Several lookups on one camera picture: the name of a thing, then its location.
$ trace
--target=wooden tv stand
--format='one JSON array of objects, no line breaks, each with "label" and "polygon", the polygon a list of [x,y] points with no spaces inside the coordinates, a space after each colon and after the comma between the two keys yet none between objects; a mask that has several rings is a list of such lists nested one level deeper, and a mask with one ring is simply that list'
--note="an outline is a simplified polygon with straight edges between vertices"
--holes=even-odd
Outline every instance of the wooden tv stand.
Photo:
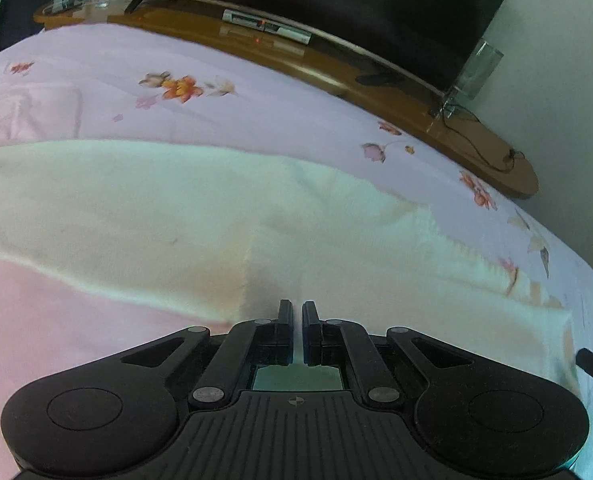
[{"label": "wooden tv stand", "polygon": [[[479,178],[513,198],[529,198],[539,181],[525,158],[515,159],[512,171],[490,168],[474,148],[446,128],[437,108],[439,96],[411,78],[390,86],[364,86],[359,75],[383,72],[375,62],[344,47],[313,37],[308,46],[221,20],[224,7],[192,0],[145,0],[134,12],[125,12],[131,0],[91,0],[83,7],[58,15],[35,13],[47,30],[78,23],[116,23],[211,46],[228,54],[286,73],[338,96],[418,137]],[[447,125],[470,139],[496,168],[507,168],[504,157],[511,146],[467,114],[457,113]]]}]

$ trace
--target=pink flower print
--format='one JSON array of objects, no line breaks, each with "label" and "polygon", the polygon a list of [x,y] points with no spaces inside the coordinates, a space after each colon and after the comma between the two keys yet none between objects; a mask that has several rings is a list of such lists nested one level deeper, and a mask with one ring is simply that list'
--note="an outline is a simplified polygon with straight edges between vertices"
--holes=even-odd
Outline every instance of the pink flower print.
[{"label": "pink flower print", "polygon": [[499,258],[499,265],[508,272],[514,272],[517,266],[509,258]]},{"label": "pink flower print", "polygon": [[156,95],[142,96],[136,99],[136,108],[149,110],[154,105],[156,105]]},{"label": "pink flower print", "polygon": [[385,146],[368,142],[363,145],[363,155],[372,162],[385,162]]}]

